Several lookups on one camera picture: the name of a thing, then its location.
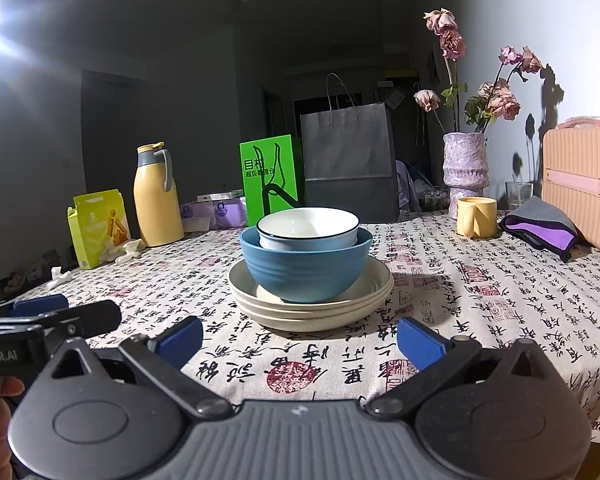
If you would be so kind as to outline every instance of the thermos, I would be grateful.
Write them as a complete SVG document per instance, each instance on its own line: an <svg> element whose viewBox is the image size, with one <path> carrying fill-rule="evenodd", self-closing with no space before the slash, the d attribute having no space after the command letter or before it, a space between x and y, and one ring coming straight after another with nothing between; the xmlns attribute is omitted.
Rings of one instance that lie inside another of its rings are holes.
<svg viewBox="0 0 600 480"><path fill-rule="evenodd" d="M158 142L138 148L134 198L140 235L148 247L184 238L171 155L163 146Z"/></svg>

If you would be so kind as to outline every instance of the triangular hole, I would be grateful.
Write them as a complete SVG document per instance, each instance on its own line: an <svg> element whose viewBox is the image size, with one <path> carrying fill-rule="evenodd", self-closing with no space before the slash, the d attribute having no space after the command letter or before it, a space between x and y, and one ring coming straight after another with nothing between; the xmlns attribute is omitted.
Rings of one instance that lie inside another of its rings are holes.
<svg viewBox="0 0 600 480"><path fill-rule="evenodd" d="M82 362L82 357L80 357L78 351L69 350L62 356L51 376L54 379L65 379L67 377L81 376L87 372L88 370Z"/></svg>
<svg viewBox="0 0 600 480"><path fill-rule="evenodd" d="M529 362L529 357L527 357L526 353L522 352L516 364L513 365L511 369L512 375L521 375L524 377L532 377L533 373L531 371L531 362Z"/></svg>

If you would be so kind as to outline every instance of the ceiling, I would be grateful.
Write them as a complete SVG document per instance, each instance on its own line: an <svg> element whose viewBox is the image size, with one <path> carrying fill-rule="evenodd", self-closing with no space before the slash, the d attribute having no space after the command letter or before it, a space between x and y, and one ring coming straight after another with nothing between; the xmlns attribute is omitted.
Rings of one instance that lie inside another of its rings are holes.
<svg viewBox="0 0 600 480"><path fill-rule="evenodd" d="M235 23L285 65L405 41L409 0L0 0L0 33L148 59Z"/></svg>

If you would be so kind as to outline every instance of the calligraphy tablecloth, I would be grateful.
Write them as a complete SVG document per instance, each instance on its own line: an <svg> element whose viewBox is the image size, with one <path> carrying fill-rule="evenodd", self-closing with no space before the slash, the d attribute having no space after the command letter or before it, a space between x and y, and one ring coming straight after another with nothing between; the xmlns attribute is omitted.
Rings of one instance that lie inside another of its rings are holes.
<svg viewBox="0 0 600 480"><path fill-rule="evenodd" d="M579 248L563 264L508 234L467 240L454 224L438 212L367 226L371 255L391 268L394 290L371 316L328 332L272 331L238 311L226 280L241 257L237 230L80 272L54 292L70 304L120 304L120 328L91 340L95 347L137 332L154 336L195 314L205 339L183 372L234 404L245 397L365 402L387 391L417 372L396 346L401 316L445 337L475 337L485 347L530 337L580 401L600 442L600 252ZM43 294L38 288L24 298Z"/></svg>

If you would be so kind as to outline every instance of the blue gripper pad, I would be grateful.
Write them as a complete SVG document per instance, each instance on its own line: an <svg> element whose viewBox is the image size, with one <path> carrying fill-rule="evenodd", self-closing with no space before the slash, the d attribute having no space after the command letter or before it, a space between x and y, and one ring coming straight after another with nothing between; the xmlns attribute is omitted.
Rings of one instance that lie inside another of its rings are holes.
<svg viewBox="0 0 600 480"><path fill-rule="evenodd" d="M446 354L448 340L410 317L398 322L397 332L400 352L420 371Z"/></svg>
<svg viewBox="0 0 600 480"><path fill-rule="evenodd" d="M202 322L196 316L187 316L153 338L148 348L180 370L202 348L202 338Z"/></svg>
<svg viewBox="0 0 600 480"><path fill-rule="evenodd" d="M32 300L16 301L9 313L10 317L39 316L47 312L54 312L69 308L69 301L62 294L51 294Z"/></svg>

